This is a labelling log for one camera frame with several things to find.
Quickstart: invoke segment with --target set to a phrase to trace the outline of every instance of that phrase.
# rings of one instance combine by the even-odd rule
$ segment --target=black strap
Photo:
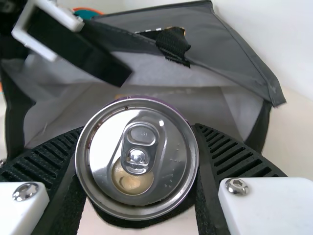
[[[95,46],[82,36],[92,27],[73,33],[40,9],[32,14],[27,32],[39,42],[73,65],[112,85],[121,87],[132,73],[131,69],[107,50]]]
[[[190,45],[185,39],[185,29],[171,27],[160,31],[140,32],[142,36],[156,41],[156,46],[165,58],[190,68],[190,62],[185,59],[185,53]]]

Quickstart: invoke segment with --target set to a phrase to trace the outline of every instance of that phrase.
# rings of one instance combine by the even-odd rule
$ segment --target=white bag lining
[[[190,69],[163,56],[114,52],[134,71],[122,88],[113,87],[60,59],[54,63],[30,55],[22,70],[4,68],[36,101],[24,119],[26,147],[83,126],[117,94],[145,94],[177,107],[191,124],[216,128],[245,140],[263,99],[207,69]]]

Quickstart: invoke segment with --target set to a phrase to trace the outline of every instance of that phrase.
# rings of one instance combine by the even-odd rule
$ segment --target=white plastic block
[[[38,192],[25,201],[15,201],[12,194],[16,188],[25,182],[0,183],[0,234],[1,235],[29,235],[34,230],[39,219],[49,203],[45,185],[35,182],[39,186]]]
[[[36,8],[43,10],[73,32],[79,32],[84,26],[84,22],[81,18],[74,16],[68,9],[58,7],[54,1],[28,0],[12,30],[12,36],[25,47],[32,49],[47,60],[55,61],[58,55],[27,33],[29,20]]]
[[[304,178],[241,178],[245,196],[227,191],[220,203],[231,235],[313,235],[313,182]]]

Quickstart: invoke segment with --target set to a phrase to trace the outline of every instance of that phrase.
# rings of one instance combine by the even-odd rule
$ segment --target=metal screw
[[[38,184],[33,182],[22,184],[14,191],[12,199],[18,202],[25,201],[34,196],[38,192],[38,188]]]
[[[6,159],[0,159],[0,168],[4,166]]]
[[[135,163],[140,163],[145,160],[146,155],[143,151],[139,149],[134,149],[130,152],[130,158],[135,162]]]
[[[225,186],[230,193],[238,196],[245,196],[249,193],[248,185],[241,179],[228,179],[225,183]]]

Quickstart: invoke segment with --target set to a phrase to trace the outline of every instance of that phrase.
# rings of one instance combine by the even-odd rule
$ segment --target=can opening
[[[154,176],[152,172],[134,176],[127,173],[118,159],[112,169],[112,180],[115,187],[124,194],[139,195],[147,191],[152,185]]]

